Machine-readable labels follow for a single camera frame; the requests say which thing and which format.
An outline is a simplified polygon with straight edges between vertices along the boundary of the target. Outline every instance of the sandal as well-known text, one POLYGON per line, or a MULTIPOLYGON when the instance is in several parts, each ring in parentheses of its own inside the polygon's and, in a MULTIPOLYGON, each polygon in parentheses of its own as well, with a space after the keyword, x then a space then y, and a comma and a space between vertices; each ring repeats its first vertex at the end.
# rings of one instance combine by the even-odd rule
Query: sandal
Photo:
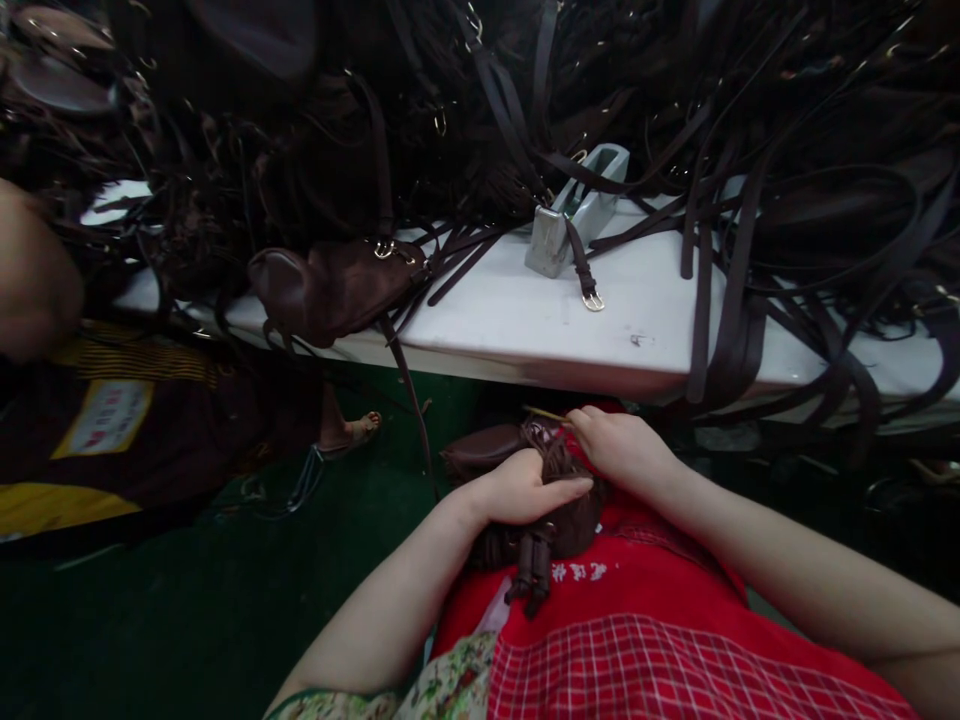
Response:
POLYGON ((382 424, 383 418, 381 417, 380 413, 376 411, 368 412, 359 420, 353 420, 347 423, 347 425, 350 427, 352 437, 346 445, 324 449, 320 447, 318 443, 317 449, 320 451, 320 454, 323 456, 324 460, 336 460, 337 458, 343 457, 347 453, 356 450, 357 448, 362 447, 370 442, 370 440, 373 439, 373 436, 377 434, 377 431, 380 429, 382 424))

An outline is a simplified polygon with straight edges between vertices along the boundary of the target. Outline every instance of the foot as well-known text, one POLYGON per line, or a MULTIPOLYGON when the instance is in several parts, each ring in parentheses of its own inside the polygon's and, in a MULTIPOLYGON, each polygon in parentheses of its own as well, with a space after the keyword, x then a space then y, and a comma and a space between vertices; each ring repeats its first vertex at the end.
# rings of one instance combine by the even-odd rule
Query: foot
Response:
POLYGON ((321 438, 317 445, 320 452, 328 459, 346 455, 351 450, 356 450, 370 442, 377 434, 382 422, 380 413, 368 412, 359 420, 344 423, 343 432, 338 433, 337 437, 321 438))

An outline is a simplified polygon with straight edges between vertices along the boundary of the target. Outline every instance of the leather bag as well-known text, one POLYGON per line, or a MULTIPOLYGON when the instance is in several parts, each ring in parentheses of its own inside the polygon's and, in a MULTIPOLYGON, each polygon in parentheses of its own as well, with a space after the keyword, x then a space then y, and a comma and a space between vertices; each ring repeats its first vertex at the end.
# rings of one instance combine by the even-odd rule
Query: leather bag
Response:
POLYGON ((268 248, 248 267, 254 292, 283 336, 320 348, 369 327, 426 277, 423 251, 407 243, 317 243, 304 259, 268 248))
MULTIPOLYGON (((455 487, 485 475, 514 453, 531 447, 543 457, 545 484, 593 477, 570 453, 566 439, 556 429, 540 418, 523 425, 497 425, 451 443, 440 455, 455 487)), ((532 619, 550 595, 552 560, 575 557, 593 544, 606 495, 606 483, 594 478, 589 493, 534 523, 522 527, 488 525, 470 552, 471 567, 492 572, 516 564, 517 574, 506 601, 509 604, 529 598, 524 614, 532 619)))

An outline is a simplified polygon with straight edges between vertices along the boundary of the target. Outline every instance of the floral sleeve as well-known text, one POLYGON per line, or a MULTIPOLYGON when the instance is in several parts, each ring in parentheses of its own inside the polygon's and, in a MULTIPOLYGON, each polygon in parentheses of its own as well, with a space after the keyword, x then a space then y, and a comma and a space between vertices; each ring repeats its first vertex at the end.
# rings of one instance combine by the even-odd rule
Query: floral sleeve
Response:
POLYGON ((494 633, 463 638, 453 650, 424 668, 402 703, 393 693, 365 698, 307 690, 283 703, 270 715, 270 720, 483 718, 487 712, 490 666, 496 642, 494 633))

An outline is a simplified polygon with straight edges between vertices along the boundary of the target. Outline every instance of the left hand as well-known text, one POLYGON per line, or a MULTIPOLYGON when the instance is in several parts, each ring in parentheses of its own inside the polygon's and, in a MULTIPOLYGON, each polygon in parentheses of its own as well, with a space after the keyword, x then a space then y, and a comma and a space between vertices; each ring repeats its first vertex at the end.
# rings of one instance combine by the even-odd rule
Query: left hand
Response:
POLYGON ((485 522, 526 525, 583 497, 593 487, 591 478, 557 480, 543 484, 543 458, 532 448, 511 455, 493 472, 464 486, 485 522))

